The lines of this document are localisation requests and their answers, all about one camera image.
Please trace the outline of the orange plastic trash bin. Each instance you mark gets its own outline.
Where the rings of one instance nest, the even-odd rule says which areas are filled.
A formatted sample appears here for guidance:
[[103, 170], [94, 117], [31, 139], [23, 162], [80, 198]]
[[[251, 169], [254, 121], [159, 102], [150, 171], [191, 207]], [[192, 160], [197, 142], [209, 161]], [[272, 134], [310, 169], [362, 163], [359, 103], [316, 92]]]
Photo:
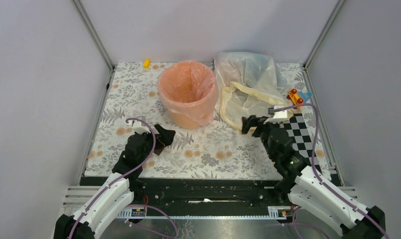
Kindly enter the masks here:
[[174, 110], [168, 110], [168, 113], [173, 122], [178, 127], [184, 129], [195, 129], [207, 124], [207, 121], [203, 119], [203, 115], [197, 111], [189, 110], [184, 112], [176, 112]]

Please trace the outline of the pink translucent trash bag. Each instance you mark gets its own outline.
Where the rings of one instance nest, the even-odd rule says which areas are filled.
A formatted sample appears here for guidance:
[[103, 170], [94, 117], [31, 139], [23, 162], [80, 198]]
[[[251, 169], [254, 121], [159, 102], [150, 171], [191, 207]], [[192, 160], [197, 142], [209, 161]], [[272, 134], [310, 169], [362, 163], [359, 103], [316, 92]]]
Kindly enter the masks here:
[[219, 93], [213, 71], [197, 61], [182, 61], [164, 70], [157, 81], [162, 104], [176, 112], [197, 111], [212, 122]]

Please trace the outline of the yellowish translucent trash bag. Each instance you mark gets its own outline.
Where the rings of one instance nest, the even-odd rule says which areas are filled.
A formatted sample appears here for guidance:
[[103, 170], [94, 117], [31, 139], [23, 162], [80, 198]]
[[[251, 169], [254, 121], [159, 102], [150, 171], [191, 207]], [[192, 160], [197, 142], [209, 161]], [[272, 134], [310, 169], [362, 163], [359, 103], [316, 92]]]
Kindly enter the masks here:
[[218, 102], [221, 119], [238, 130], [242, 128], [242, 117], [267, 117], [270, 108], [289, 106], [272, 84], [258, 84], [251, 88], [235, 81], [221, 88]]

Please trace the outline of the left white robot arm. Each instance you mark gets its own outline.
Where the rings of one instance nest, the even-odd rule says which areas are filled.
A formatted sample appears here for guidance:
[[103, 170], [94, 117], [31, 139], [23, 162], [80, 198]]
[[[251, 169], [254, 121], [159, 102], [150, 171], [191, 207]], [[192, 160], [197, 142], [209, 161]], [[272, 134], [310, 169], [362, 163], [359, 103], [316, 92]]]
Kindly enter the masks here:
[[172, 145], [176, 132], [136, 118], [126, 120], [128, 137], [111, 174], [100, 189], [72, 215], [62, 214], [55, 224], [55, 239], [99, 239], [110, 223], [130, 204], [143, 200], [142, 166], [153, 155]]

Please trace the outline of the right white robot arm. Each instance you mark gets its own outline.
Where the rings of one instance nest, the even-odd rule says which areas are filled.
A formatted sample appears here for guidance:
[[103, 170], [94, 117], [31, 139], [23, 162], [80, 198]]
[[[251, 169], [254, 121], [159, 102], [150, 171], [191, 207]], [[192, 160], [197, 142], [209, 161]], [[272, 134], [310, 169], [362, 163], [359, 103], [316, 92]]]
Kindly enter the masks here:
[[310, 160], [293, 148], [288, 132], [255, 115], [242, 118], [241, 132], [254, 128], [282, 180], [276, 185], [275, 199], [307, 210], [343, 239], [382, 239], [386, 236], [385, 213], [347, 195], [325, 179]]

